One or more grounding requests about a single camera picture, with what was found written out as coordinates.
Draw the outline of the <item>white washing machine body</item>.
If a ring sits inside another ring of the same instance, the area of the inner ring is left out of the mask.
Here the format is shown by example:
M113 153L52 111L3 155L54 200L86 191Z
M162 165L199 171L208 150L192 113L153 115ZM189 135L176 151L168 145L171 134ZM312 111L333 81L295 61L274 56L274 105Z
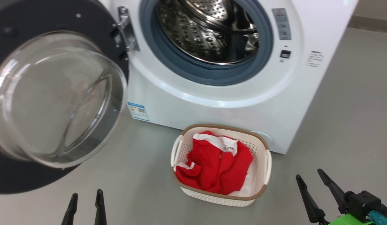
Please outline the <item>white washing machine body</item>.
M139 19L141 0L128 7L139 51L128 52L127 102L143 105L149 122L176 129L207 123L269 135L271 151L286 154L308 111L359 0L258 0L274 35L271 56L252 78L204 85L169 70L152 53ZM285 8L292 40L280 40L272 9ZM281 58L290 50L289 59Z

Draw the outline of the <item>steel perforated washer drum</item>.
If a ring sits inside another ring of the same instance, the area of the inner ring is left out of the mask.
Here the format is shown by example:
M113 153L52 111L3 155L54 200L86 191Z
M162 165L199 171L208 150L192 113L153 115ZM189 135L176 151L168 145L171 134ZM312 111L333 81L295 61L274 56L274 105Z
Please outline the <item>steel perforated washer drum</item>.
M257 26L235 0L158 0L156 14L168 39L204 63L232 65L259 50Z

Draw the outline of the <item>blue energy label sticker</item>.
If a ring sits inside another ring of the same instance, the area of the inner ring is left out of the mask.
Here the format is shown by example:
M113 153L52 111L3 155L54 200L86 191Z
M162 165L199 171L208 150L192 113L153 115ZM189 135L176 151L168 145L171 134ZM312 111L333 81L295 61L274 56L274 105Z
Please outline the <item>blue energy label sticker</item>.
M127 102L128 109L130 111L130 114L132 118L140 120L140 121L147 121L149 122L149 116L146 112L146 109L143 105Z

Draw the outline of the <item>metal door hinge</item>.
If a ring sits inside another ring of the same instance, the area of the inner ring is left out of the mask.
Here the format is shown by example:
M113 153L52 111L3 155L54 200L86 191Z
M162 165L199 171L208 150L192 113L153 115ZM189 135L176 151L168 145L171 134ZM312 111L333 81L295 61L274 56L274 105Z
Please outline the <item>metal door hinge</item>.
M119 24L118 28L121 31L122 38L126 44L127 52L139 51L137 38L134 33L134 28L131 21L129 9L126 6L119 6L118 8Z

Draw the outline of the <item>round white filter cover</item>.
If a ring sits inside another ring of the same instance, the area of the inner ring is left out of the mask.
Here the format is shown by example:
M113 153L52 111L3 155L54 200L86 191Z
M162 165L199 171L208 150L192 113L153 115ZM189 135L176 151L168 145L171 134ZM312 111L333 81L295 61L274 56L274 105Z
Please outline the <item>round white filter cover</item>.
M274 144L273 139L269 135L258 131L253 131L253 133L260 135L266 141L269 147L271 147Z

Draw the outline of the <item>red and white garment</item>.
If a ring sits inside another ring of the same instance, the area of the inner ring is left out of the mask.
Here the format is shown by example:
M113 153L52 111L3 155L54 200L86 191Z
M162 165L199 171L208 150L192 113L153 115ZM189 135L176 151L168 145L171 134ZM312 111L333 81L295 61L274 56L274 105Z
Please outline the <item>red and white garment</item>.
M205 131L193 134L187 161L173 170L184 185L229 195L242 189L252 161L252 153L242 142Z

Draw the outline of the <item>black round glass washer door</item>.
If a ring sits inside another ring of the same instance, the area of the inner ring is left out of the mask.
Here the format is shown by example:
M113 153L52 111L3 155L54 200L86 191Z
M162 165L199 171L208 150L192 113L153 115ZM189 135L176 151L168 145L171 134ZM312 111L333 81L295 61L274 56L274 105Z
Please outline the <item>black round glass washer door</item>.
M0 195L52 184L95 155L125 111L116 0L0 0Z

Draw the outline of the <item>cream perforated laundry basket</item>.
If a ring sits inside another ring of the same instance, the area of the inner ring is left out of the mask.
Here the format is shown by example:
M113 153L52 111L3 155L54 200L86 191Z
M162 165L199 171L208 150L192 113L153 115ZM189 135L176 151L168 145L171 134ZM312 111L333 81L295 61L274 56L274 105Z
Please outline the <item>cream perforated laundry basket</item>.
M173 168L176 164L186 162L187 155L192 149L192 136L195 133L211 131L215 136L227 136L245 144L253 156L253 161L248 170L245 184L240 191L229 195L220 195L208 191L199 190L182 184ZM272 157L266 141L258 134L236 127L228 127L216 124L194 124L182 131L171 149L171 173L182 191L190 197L197 198L215 204L245 207L260 197L269 183Z

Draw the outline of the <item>grey warning label sticker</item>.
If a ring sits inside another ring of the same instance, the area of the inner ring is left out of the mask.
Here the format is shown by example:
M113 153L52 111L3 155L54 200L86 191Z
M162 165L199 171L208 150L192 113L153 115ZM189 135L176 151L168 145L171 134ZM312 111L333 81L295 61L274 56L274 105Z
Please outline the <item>grey warning label sticker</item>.
M292 40L289 19L285 8L272 9L280 40Z

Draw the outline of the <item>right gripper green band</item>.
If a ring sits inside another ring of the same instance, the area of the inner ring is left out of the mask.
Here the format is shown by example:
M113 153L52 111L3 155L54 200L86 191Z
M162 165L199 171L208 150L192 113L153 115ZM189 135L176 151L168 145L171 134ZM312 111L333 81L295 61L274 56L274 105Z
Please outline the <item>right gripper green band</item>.
M345 193L321 168L318 168L317 172L332 193L342 214L328 225L387 225L387 206L382 204L378 197L368 191ZM325 213L309 194L305 181L300 175L296 175L296 181L309 221L325 224Z

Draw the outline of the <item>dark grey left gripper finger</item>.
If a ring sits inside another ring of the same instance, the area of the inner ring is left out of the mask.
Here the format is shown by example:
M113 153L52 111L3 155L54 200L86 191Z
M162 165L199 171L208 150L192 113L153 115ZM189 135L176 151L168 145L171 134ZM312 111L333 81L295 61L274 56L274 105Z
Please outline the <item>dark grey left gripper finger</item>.
M73 225L74 215L77 211L78 194L73 193L62 220L62 225Z
M107 225L104 195L101 189L97 190L95 198L96 214L94 225Z

